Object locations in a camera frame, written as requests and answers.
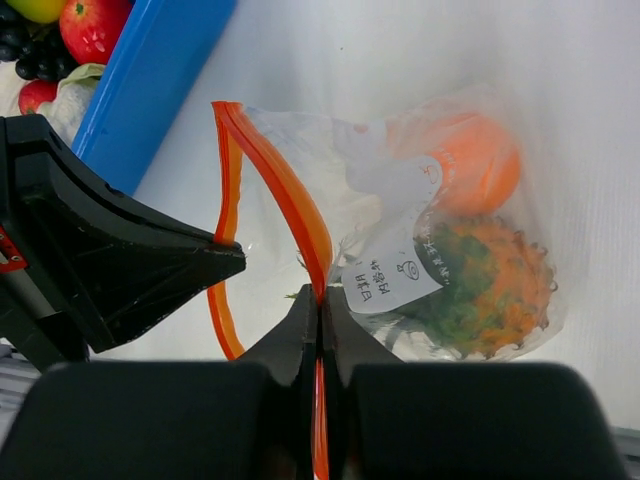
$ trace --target plastic bag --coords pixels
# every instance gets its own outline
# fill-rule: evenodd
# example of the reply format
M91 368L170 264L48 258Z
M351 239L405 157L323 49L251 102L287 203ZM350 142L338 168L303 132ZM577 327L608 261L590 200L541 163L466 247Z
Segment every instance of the plastic bag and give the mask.
M341 288L353 318L404 360L511 359L561 328L531 160L490 88L368 124L213 106L216 241L247 253L246 272L209 291L228 358L309 279L319 302Z

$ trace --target grapes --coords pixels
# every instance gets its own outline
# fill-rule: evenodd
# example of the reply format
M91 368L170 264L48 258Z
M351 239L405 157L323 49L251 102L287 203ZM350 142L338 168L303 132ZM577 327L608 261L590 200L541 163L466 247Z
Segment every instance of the grapes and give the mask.
M19 23L22 17L4 1L0 2L0 23Z
M0 62L18 60L16 75L26 81L67 78L78 63L67 50L59 26L40 26L30 35L27 25L29 22L0 0Z
M33 40L29 40L22 46L22 49L20 50L20 58L21 59L33 58L33 56L36 54L37 51L38 51L38 47L36 45L36 42L34 42Z
M18 58L18 50L9 45L0 45L0 62L13 62Z
M28 59L18 60L16 74L23 80L35 80L38 77L38 66Z
M62 40L62 35L60 35L60 30L58 28L52 29L47 36L44 37L44 44L48 51L52 53L61 53L66 52L67 47L64 45L64 41Z
M78 64L71 55L56 58L56 72L60 78L67 78L77 68Z
M22 48L29 40L29 32L24 25L6 27L0 32L0 43L10 47Z
M58 81L58 75L56 74L56 72L49 71L49 70L38 71L38 78L45 82L51 82L51 83L55 83Z

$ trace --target orange zipper seal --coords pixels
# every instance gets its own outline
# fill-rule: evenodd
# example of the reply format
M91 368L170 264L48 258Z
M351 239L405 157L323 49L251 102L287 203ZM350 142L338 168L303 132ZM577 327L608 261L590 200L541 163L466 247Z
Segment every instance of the orange zipper seal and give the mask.
M222 205L214 241L227 245L235 242L244 153L265 181L287 221L320 305L327 287L333 252L329 231L311 195L280 152L255 128L241 104L214 102L212 106L218 129L222 172ZM225 283L209 288L207 298L220 346L227 359L235 360L245 349L236 334ZM320 480L328 480L326 399L321 360L316 364L315 374L313 467Z

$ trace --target white tablecloth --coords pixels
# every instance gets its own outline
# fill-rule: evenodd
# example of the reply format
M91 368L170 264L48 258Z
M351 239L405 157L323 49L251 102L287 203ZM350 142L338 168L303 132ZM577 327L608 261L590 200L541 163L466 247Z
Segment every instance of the white tablecloth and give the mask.
M212 100L369 120L490 82L522 120L569 304L526 358L573 366L612 424L640 429L639 24L636 0L241 0L137 198L215 227ZM201 295L109 356L222 353Z

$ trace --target blue container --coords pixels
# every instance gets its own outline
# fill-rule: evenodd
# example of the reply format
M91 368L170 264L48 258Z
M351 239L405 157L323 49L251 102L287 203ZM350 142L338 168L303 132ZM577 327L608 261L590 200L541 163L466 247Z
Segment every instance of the blue container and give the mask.
M220 38L236 0L137 0L73 142L132 195Z

